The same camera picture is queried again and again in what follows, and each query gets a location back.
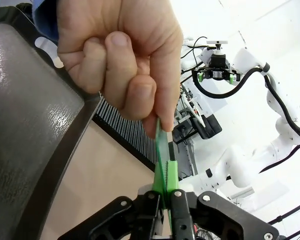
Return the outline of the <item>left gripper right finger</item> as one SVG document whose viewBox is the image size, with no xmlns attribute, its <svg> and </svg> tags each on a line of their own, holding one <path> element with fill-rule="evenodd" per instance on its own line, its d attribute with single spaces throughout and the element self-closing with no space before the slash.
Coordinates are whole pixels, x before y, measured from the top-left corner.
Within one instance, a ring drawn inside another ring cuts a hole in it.
<svg viewBox="0 0 300 240">
<path fill-rule="evenodd" d="M 178 165 L 168 161 L 166 190 L 174 240 L 194 240 L 194 225 L 221 240 L 277 240 L 279 231 L 212 191 L 196 196 L 179 188 Z"/>
</svg>

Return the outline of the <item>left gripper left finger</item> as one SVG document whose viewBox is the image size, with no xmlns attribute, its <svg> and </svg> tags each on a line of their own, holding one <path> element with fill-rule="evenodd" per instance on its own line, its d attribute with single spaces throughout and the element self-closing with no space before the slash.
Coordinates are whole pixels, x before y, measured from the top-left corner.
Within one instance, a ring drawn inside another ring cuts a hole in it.
<svg viewBox="0 0 300 240">
<path fill-rule="evenodd" d="M 163 231 L 163 194 L 160 167 L 153 184 L 139 189 L 132 200 L 119 196 L 59 237 L 60 240 L 153 240 Z"/>
</svg>

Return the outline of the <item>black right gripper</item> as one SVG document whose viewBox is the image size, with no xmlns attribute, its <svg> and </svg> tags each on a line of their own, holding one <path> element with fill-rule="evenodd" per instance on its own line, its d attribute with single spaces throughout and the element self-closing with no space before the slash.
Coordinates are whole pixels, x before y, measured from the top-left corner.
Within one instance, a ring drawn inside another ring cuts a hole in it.
<svg viewBox="0 0 300 240">
<path fill-rule="evenodd" d="M 194 82 L 202 82 L 205 79 L 226 80 L 230 85 L 238 85 L 241 81 L 241 74 L 230 70 L 230 64 L 225 54 L 212 54 L 208 67 L 192 69 Z"/>
</svg>

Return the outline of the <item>person's right hand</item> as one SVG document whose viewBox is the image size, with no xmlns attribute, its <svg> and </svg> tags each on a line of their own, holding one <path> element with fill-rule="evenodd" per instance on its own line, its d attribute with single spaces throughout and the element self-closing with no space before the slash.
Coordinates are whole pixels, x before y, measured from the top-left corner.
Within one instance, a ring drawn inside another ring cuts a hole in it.
<svg viewBox="0 0 300 240">
<path fill-rule="evenodd" d="M 72 80 L 101 93 L 153 138 L 174 127 L 183 33 L 168 0 L 60 0 L 57 53 Z"/>
</svg>

